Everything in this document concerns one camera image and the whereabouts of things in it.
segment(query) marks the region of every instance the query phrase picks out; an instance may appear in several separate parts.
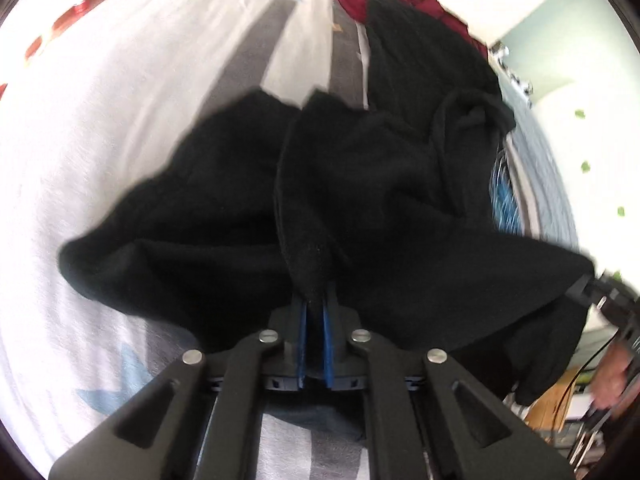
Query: silver screw head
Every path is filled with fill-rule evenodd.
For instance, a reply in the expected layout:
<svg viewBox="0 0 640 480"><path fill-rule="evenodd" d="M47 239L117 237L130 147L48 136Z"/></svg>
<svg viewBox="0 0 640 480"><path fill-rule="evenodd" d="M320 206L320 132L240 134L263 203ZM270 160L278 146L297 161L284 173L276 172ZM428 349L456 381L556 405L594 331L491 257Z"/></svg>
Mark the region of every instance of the silver screw head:
<svg viewBox="0 0 640 480"><path fill-rule="evenodd" d="M371 340L371 332L363 328L358 328L351 332L351 339L353 339L356 343L366 343L367 341Z"/></svg>
<svg viewBox="0 0 640 480"><path fill-rule="evenodd" d="M186 365L196 365L202 361L202 352L200 350L187 350L182 354L182 362Z"/></svg>
<svg viewBox="0 0 640 480"><path fill-rule="evenodd" d="M439 348L432 348L427 352L427 359L430 362L439 365L447 360L447 353L444 350L440 350Z"/></svg>
<svg viewBox="0 0 640 480"><path fill-rule="evenodd" d="M258 339L263 343L275 343L278 340L278 333L275 330L263 330Z"/></svg>

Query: bed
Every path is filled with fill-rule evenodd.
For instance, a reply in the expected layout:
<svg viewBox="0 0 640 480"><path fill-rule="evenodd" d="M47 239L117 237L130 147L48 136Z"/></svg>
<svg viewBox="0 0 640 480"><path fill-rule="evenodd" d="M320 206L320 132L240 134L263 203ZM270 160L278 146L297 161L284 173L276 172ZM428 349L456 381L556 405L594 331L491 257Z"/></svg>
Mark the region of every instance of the bed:
<svg viewBox="0 0 640 480"><path fill-rule="evenodd" d="M366 65L364 30L335 0L108 0L11 82L0 101L0 419L43 476L197 345L178 327L81 297L57 270L59 247L247 89L301 105L321 88L361 106ZM523 126L529 112L500 78ZM505 200L526 210L516 230L575 246L542 131L516 130L505 150ZM342 478L368 478L361 444L273 417L261 441L273 446L261 446L258 478L333 478L337 456Z"/></svg>

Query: human hand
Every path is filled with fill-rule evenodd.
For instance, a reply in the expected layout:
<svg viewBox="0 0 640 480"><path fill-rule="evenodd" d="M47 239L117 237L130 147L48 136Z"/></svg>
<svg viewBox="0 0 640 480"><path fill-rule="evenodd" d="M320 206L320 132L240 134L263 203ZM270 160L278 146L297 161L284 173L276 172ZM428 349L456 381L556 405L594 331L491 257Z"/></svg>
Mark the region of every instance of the human hand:
<svg viewBox="0 0 640 480"><path fill-rule="evenodd" d="M631 363L631 353L625 346L614 341L600 361L596 375L591 382L593 404L599 410L615 406L620 402L622 392L626 388L626 369ZM613 418L619 417L640 394L640 381L622 399L613 411Z"/></svg>

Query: light blue wall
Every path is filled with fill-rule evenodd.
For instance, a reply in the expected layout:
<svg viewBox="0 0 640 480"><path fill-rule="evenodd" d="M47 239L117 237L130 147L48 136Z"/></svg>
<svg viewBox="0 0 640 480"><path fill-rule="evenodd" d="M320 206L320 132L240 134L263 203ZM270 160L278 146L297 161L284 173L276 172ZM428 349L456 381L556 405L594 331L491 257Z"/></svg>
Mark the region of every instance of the light blue wall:
<svg viewBox="0 0 640 480"><path fill-rule="evenodd" d="M640 54L607 0L547 0L502 42L507 65L533 83L534 103L570 82L640 96Z"/></svg>

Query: folded garment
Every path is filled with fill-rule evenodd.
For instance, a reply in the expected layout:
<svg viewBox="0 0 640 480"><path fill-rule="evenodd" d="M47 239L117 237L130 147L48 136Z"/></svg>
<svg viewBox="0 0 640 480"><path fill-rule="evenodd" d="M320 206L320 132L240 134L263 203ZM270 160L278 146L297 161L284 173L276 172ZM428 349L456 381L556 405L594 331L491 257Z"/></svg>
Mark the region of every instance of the folded garment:
<svg viewBox="0 0 640 480"><path fill-rule="evenodd" d="M487 63L395 0L370 0L368 20L376 111L251 92L66 244L60 270L88 298L191 330L206 351L263 328L292 290L318 336L334 280L338 300L401 348L459 350L487 382L498 356L510 382L493 391L518 381L529 404L571 358L586 310L564 292L593 266L495 230L490 176L514 121ZM411 54L395 92L402 74L389 69Z"/></svg>
<svg viewBox="0 0 640 480"><path fill-rule="evenodd" d="M354 20L360 23L367 21L367 0L338 0L342 8ZM400 0L401 2L415 7L420 12L425 12L430 16L440 20L451 30L460 35L466 42L471 44L486 59L488 55L487 47L484 43L476 40L469 34L468 26L457 16L447 12L438 0Z"/></svg>

